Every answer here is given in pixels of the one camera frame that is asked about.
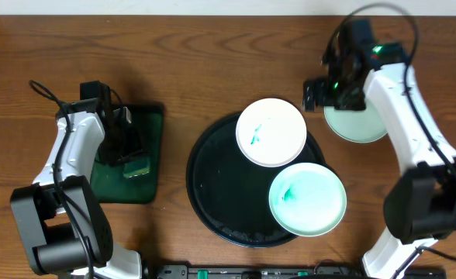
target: white plate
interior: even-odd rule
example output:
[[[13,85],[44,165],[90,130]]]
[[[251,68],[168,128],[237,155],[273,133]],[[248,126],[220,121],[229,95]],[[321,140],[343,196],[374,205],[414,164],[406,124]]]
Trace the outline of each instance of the white plate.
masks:
[[[304,148],[306,122],[289,102],[266,98],[242,112],[236,138],[238,147],[252,162],[263,167],[280,167],[294,160]]]
[[[344,217],[347,195],[329,169],[311,163],[294,164],[280,172],[269,190],[269,208],[276,221],[299,236],[328,233]]]
[[[324,116],[338,136],[354,143],[372,143],[386,135],[380,115],[369,101],[366,101],[366,109],[362,112],[325,107]]]

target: black plate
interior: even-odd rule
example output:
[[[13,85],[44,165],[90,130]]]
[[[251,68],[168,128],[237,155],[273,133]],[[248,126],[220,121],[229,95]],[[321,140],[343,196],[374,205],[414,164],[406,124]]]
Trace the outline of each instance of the black plate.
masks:
[[[292,164],[325,165],[324,157],[308,133],[304,149],[291,163],[258,166],[237,145],[239,116],[219,120],[197,140],[187,165],[188,198],[197,216],[218,236],[241,246],[277,246],[296,235],[283,229],[271,214],[268,193],[273,179]]]

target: white wall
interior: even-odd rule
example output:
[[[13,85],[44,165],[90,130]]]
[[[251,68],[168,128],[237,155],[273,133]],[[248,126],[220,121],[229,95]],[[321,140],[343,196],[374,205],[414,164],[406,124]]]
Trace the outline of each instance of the white wall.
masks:
[[[345,15],[378,1],[381,0],[0,0],[0,15]],[[456,16],[456,0],[389,1],[418,16]],[[385,9],[364,13],[395,14]]]

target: green light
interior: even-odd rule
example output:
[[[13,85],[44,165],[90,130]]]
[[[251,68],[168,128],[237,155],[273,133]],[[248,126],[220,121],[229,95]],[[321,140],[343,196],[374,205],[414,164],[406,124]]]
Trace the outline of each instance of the green light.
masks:
[[[378,53],[378,52],[380,52],[380,50],[382,50],[382,48],[383,48],[383,46],[375,46],[375,47],[373,47],[373,51],[375,53]]]

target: wooden table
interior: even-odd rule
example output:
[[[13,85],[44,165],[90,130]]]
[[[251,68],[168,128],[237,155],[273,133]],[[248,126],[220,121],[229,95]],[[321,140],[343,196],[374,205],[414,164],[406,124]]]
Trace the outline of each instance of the wooden table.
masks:
[[[0,278],[33,278],[9,206],[14,188],[30,185],[54,143],[53,102],[78,100],[79,84],[99,79],[125,103],[161,102],[165,122],[157,197],[149,205],[103,205],[114,240],[153,264],[312,266],[322,259],[357,261],[385,223],[384,197],[399,178],[388,137],[349,143],[323,114],[304,115],[326,161],[347,189],[347,212],[325,236],[271,249],[235,246],[197,218],[185,189],[185,167],[200,134],[251,102],[280,96],[299,104],[302,82],[325,74],[320,55],[341,17],[0,16]],[[382,40],[411,42],[400,18],[374,19]],[[417,80],[434,118],[456,148],[456,18],[419,18]],[[456,254],[456,232],[437,248]],[[456,263],[428,253],[419,265]]]

